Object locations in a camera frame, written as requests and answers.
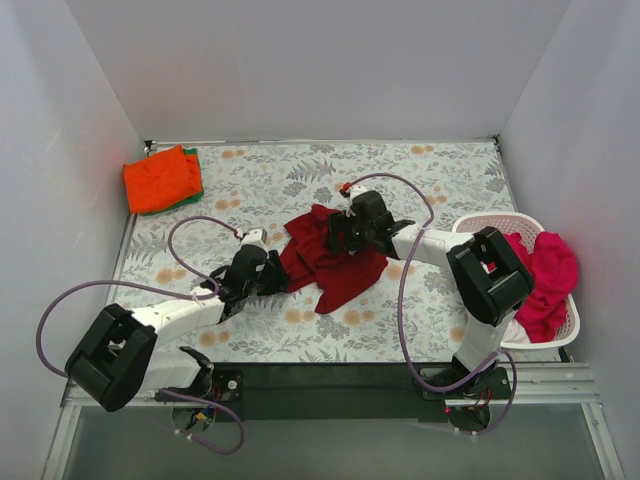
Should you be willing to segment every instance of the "orange towel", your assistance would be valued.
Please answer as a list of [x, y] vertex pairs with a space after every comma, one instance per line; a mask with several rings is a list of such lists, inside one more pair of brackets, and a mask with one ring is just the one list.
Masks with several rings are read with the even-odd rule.
[[202, 191], [198, 156], [180, 145], [124, 167], [131, 213], [165, 210]]

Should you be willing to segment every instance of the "glass panel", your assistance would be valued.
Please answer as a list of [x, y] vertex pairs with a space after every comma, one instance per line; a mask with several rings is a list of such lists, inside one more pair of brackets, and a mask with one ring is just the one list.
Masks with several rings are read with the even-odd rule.
[[[229, 457], [152, 421], [169, 426], [170, 415], [166, 407], [83, 408], [65, 478], [604, 478], [580, 405], [514, 405], [478, 438], [409, 420], [253, 421], [245, 447]], [[231, 446], [237, 427], [216, 424], [204, 435]]]

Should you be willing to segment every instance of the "table surface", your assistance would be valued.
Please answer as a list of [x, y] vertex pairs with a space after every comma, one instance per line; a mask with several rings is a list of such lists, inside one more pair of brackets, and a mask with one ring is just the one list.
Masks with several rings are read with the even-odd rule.
[[[199, 279], [170, 255], [167, 234], [191, 215], [212, 215], [248, 230], [263, 227], [270, 248], [288, 242], [284, 224], [313, 203], [344, 208], [339, 186], [364, 174], [393, 172], [414, 182], [434, 204], [433, 228], [450, 230], [474, 212], [513, 211], [504, 169], [493, 142], [419, 144], [250, 144], [197, 146], [204, 197], [197, 203], [134, 219], [118, 273], [122, 280], [188, 292]], [[392, 179], [372, 179], [396, 219], [428, 215], [416, 194]], [[176, 233], [177, 252], [209, 273], [228, 264], [238, 243], [225, 229], [196, 221]], [[166, 348], [189, 345], [213, 361], [400, 362], [396, 304], [402, 263], [390, 260], [380, 280], [329, 315], [314, 313], [322, 294], [315, 284], [291, 294], [253, 298], [243, 312], [213, 328], [196, 330]], [[415, 361], [447, 362], [466, 322], [452, 280], [414, 263], [405, 298], [405, 333]], [[115, 301], [142, 307], [166, 298], [118, 288]], [[519, 361], [559, 361], [558, 351], [516, 351]]]

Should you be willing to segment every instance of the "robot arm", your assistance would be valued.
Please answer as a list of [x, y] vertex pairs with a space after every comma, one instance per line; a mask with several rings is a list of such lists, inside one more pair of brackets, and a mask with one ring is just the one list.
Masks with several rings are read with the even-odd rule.
[[[330, 251], [355, 253], [373, 246], [395, 259], [409, 257], [420, 227], [410, 220], [396, 222], [378, 192], [357, 185], [344, 195], [349, 207], [329, 217]], [[133, 311], [117, 304], [105, 307], [67, 361], [67, 375], [107, 411], [123, 407], [138, 391], [171, 387], [180, 394], [205, 396], [213, 369], [209, 359], [189, 347], [159, 349], [232, 317], [249, 295], [286, 290], [288, 277], [278, 252], [267, 251], [265, 235], [263, 230], [249, 232], [231, 265], [210, 275], [219, 287], [215, 298], [198, 298], [215, 290], [205, 281], [192, 292], [193, 300]], [[532, 291], [533, 280], [494, 228], [475, 234], [430, 229], [416, 247], [415, 260], [453, 275], [468, 311], [465, 337], [453, 359], [456, 376], [462, 378], [499, 349], [508, 320]]]
[[[342, 193], [349, 198], [349, 207], [330, 218], [329, 248], [339, 250], [343, 238], [343, 248], [349, 251], [372, 245], [398, 260], [409, 257], [421, 232], [418, 225], [396, 222], [378, 192], [356, 185]], [[533, 278], [502, 233], [492, 227], [474, 234], [429, 229], [416, 245], [413, 259], [442, 268], [456, 282], [468, 323], [453, 361], [465, 376], [499, 351], [509, 321], [533, 291]]]
[[252, 230], [242, 239], [231, 265], [212, 272], [216, 297], [199, 300], [214, 286], [207, 281], [191, 293], [193, 300], [169, 300], [151, 307], [125, 310], [105, 307], [84, 335], [65, 372], [107, 411], [126, 405], [138, 391], [172, 387], [178, 393], [201, 396], [210, 387], [212, 363], [189, 347], [161, 347], [192, 332], [217, 325], [242, 310], [253, 294], [286, 289], [288, 277], [278, 252], [267, 251], [266, 232]]

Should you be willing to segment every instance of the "white wall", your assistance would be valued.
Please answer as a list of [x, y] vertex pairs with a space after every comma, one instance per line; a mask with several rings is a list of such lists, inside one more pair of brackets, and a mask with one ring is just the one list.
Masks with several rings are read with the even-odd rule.
[[518, 206], [580, 260], [577, 356], [640, 478], [640, 3], [573, 0], [502, 134]]
[[472, 138], [569, 0], [67, 0], [143, 138]]
[[[65, 381], [36, 357], [38, 319], [61, 290], [109, 277], [141, 143], [63, 0], [0, 2], [0, 477], [39, 478]], [[54, 314], [62, 367], [105, 291]]]

